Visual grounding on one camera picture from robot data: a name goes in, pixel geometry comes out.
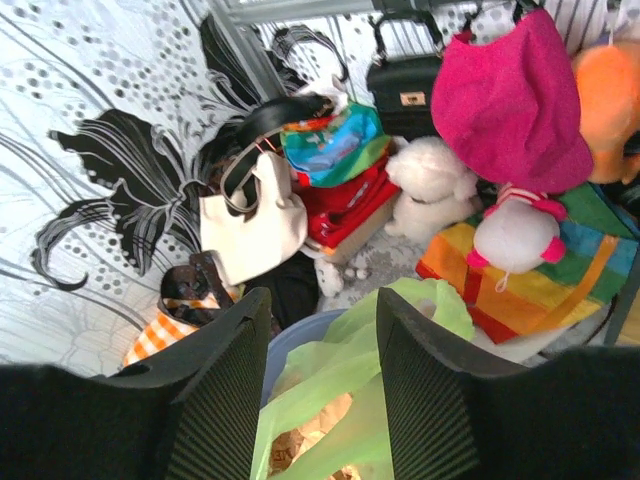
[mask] plush dog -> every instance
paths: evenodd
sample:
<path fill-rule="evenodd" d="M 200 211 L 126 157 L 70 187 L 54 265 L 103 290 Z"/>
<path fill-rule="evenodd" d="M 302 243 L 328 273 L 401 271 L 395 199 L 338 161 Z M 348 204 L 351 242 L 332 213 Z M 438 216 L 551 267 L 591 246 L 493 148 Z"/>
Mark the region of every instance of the plush dog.
<path fill-rule="evenodd" d="M 479 210 L 478 178 L 440 138 L 409 143 L 389 160 L 387 173 L 402 189 L 393 219 L 385 225 L 389 235 L 426 242 Z"/>

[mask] blue basket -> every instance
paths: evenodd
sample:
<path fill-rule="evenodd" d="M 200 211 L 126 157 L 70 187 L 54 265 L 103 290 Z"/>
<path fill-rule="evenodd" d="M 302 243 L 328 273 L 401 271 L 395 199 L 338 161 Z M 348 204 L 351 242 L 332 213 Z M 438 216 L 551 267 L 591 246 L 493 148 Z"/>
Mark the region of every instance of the blue basket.
<path fill-rule="evenodd" d="M 267 368 L 264 372 L 264 382 L 262 384 L 263 407 L 271 396 L 276 380 L 284 370 L 289 352 L 305 343 L 322 340 L 329 329 L 329 325 L 345 311 L 331 310 L 311 315 L 287 328 L 271 341 L 267 352 Z"/>

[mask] black flower pattern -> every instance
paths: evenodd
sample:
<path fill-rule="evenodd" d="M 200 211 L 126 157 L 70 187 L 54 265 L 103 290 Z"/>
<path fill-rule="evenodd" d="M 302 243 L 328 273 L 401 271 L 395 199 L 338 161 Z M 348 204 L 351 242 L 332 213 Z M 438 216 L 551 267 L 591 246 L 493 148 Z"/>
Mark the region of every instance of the black flower pattern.
<path fill-rule="evenodd" d="M 234 132 L 235 124 L 223 126 L 190 167 L 167 131 L 120 110 L 82 121 L 76 135 L 50 132 L 62 149 L 80 156 L 89 181 L 112 193 L 74 202 L 44 226 L 32 254 L 36 271 L 62 290 L 82 288 L 87 275 L 75 283 L 62 282 L 49 274 L 47 262 L 65 234 L 94 222 L 113 225 L 122 255 L 139 275 L 151 267 L 164 234 L 197 251 L 199 194 L 232 151 Z"/>
<path fill-rule="evenodd" d="M 178 116 L 176 133 L 111 108 L 95 119 L 82 120 L 75 134 L 49 132 L 62 150 L 80 157 L 91 183 L 110 191 L 104 197 L 68 203 L 36 234 L 31 264 L 60 290 L 78 290 L 88 281 L 88 273 L 77 281 L 63 281 L 49 269 L 56 245 L 82 225 L 98 223 L 114 231 L 122 256 L 139 276 L 153 265 L 164 235 L 172 236 L 189 252 L 200 249 L 199 197 L 213 190 L 211 180 L 219 177 L 223 160 L 237 150 L 236 127 L 255 108 L 258 95 L 211 16 L 203 20 L 199 32 L 209 72 L 209 95 L 183 89 L 173 96 L 176 108 L 184 97 L 195 97 L 202 112 L 197 123 Z M 288 91 L 305 84 L 276 54 L 268 55 Z M 201 141 L 208 130 L 220 125 L 222 107 L 231 117 L 195 158 L 185 158 L 184 141 Z"/>

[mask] pink bucket hat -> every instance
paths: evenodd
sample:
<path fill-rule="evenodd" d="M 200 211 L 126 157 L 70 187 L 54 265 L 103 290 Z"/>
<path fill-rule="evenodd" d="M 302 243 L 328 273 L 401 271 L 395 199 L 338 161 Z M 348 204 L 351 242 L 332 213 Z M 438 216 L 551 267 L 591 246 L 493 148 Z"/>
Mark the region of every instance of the pink bucket hat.
<path fill-rule="evenodd" d="M 560 193 L 593 170 L 580 135 L 580 99 L 553 20 L 543 10 L 489 45 L 456 35 L 431 99 L 443 140 L 480 177 Z"/>

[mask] orange checkered fabric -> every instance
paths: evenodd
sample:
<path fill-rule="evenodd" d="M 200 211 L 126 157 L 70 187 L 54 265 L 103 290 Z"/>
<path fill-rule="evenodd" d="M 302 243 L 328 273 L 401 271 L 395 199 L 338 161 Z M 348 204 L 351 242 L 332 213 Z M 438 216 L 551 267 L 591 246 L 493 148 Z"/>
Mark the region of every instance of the orange checkered fabric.
<path fill-rule="evenodd" d="M 233 301 L 238 299 L 238 291 L 229 291 L 229 295 Z M 188 305 L 191 308 L 220 308 L 218 302 L 213 295 L 208 295 L 203 300 L 172 300 L 166 299 L 167 308 L 176 308 L 180 305 Z M 124 367 L 132 363 L 144 360 L 154 353 L 173 345 L 178 340 L 182 340 L 187 335 L 191 335 L 197 330 L 196 327 L 173 320 L 164 313 L 158 311 L 156 319 L 145 327 L 140 336 L 137 338 L 129 353 L 124 357 L 122 362 Z"/>

